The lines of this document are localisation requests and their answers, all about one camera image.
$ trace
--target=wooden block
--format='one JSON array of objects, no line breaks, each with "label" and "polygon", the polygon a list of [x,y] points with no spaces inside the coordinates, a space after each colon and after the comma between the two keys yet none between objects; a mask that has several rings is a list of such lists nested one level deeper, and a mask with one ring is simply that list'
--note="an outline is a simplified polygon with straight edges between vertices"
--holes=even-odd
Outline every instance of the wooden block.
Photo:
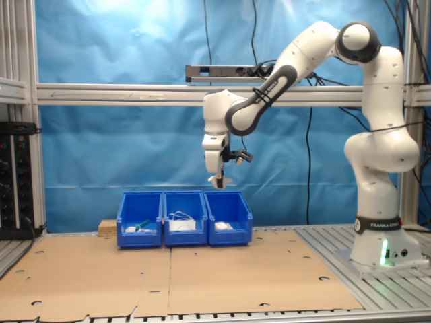
[{"label": "wooden block", "polygon": [[117,221],[102,220],[99,224],[99,237],[115,237],[117,236]]}]

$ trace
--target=metal plate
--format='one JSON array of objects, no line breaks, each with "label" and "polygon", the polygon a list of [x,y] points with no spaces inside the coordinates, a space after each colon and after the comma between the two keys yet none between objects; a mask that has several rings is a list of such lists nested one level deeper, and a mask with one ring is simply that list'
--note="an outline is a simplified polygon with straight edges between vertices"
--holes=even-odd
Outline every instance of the metal plate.
[{"label": "metal plate", "polygon": [[[335,256],[337,250],[350,249],[354,241],[352,225],[315,225],[294,227],[256,227],[255,231],[294,230],[319,255],[352,295],[364,306],[363,310],[334,310],[313,312],[259,312],[216,313],[194,315],[169,315],[155,318],[135,318],[133,314],[124,318],[86,318],[83,323],[128,323],[128,322],[424,322],[431,320],[431,271],[410,270],[392,273],[376,273],[361,279]],[[48,234],[46,236],[94,236],[96,232],[78,234]],[[431,244],[431,234],[411,233],[425,245]],[[1,252],[10,242],[0,242],[0,264],[4,260]],[[25,249],[21,242],[13,250]]]}]

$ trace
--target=cardboard floor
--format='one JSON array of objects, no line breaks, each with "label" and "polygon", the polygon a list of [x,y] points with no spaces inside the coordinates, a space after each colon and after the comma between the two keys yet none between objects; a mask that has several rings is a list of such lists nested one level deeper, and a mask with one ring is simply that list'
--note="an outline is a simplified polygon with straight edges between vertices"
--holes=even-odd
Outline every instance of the cardboard floor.
[{"label": "cardboard floor", "polygon": [[115,238],[45,238],[0,280],[0,321],[355,309],[293,231],[250,246],[119,250]]}]

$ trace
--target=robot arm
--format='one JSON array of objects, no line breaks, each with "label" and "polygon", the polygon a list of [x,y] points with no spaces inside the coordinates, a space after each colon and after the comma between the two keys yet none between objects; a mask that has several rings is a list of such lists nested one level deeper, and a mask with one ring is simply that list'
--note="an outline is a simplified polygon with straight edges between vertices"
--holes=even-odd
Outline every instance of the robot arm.
[{"label": "robot arm", "polygon": [[269,79],[251,97],[222,89],[208,93],[203,103],[203,148],[207,170],[215,174],[209,180],[223,189],[229,182],[224,162],[251,160],[247,152],[230,151],[230,133],[253,132],[262,113],[284,91],[330,56],[362,66],[362,113],[371,128],[371,133],[351,136],[344,147],[358,186],[351,259],[368,268],[422,264],[426,261],[418,242],[401,228],[397,189],[387,173],[407,172],[419,157],[403,117],[403,58],[397,49],[382,47],[368,24],[353,22],[336,30],[317,22],[282,52]]},{"label": "robot arm", "polygon": [[337,56],[347,63],[372,60],[380,50],[374,30],[365,23],[348,24],[341,31],[327,22],[317,22],[301,33],[282,52],[273,72],[249,98],[227,90],[209,92],[203,101],[205,164],[209,181],[216,188],[226,187],[224,162],[236,159],[251,161],[243,150],[230,151],[230,133],[245,136],[254,131],[261,115],[289,87],[310,75],[325,59]]}]

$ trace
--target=blue plastic bin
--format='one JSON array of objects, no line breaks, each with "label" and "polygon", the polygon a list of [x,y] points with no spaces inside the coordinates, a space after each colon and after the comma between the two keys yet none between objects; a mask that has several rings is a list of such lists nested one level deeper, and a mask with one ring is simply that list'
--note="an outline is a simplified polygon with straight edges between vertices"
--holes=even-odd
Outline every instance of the blue plastic bin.
[{"label": "blue plastic bin", "polygon": [[[122,248],[158,247],[162,245],[162,192],[125,192],[117,214],[117,244]],[[152,232],[127,233],[145,220],[144,229]]]},{"label": "blue plastic bin", "polygon": [[[181,211],[196,221],[196,231],[169,231],[169,216]],[[208,215],[203,193],[165,192],[164,193],[164,244],[167,246],[196,246],[208,243]]]},{"label": "blue plastic bin", "polygon": [[[251,242],[253,216],[241,192],[206,192],[209,244],[235,246]],[[233,230],[216,230],[215,223],[229,223]]]}]

